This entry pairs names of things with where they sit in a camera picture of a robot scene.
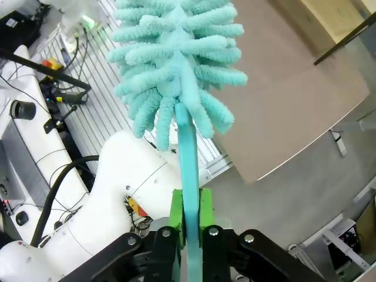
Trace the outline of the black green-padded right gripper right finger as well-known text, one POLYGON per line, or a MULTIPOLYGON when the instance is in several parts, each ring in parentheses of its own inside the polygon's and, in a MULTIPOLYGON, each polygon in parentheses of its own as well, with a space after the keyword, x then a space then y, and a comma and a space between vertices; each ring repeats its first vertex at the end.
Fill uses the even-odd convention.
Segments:
POLYGON ((230 281, 230 269, 250 281, 324 281, 256 229, 236 234, 214 223, 212 192, 200 192, 200 245, 203 252, 203 281, 230 281))

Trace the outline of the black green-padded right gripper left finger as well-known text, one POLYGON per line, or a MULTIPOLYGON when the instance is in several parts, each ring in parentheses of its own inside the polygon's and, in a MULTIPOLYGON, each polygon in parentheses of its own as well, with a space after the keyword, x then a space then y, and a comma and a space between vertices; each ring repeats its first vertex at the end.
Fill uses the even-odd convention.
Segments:
POLYGON ((125 233, 67 275, 68 281, 179 281, 183 197, 174 190, 168 224, 141 238, 125 233))

